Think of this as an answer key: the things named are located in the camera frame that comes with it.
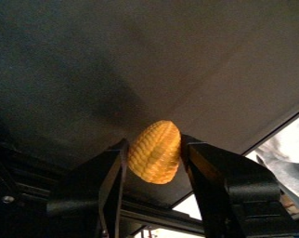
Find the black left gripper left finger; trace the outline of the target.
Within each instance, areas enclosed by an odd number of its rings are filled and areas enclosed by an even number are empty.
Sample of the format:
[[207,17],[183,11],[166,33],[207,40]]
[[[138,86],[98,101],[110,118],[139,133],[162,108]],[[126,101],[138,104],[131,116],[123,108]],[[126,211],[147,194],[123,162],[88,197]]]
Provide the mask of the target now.
[[74,169],[49,193],[49,238],[119,238],[130,142]]

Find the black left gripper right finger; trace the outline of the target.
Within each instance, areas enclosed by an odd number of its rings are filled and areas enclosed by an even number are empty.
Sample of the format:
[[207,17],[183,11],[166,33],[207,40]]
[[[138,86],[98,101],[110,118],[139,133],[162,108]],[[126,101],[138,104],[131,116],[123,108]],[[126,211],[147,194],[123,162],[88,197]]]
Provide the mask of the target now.
[[182,136],[182,157],[206,238],[299,238],[268,168],[188,135]]

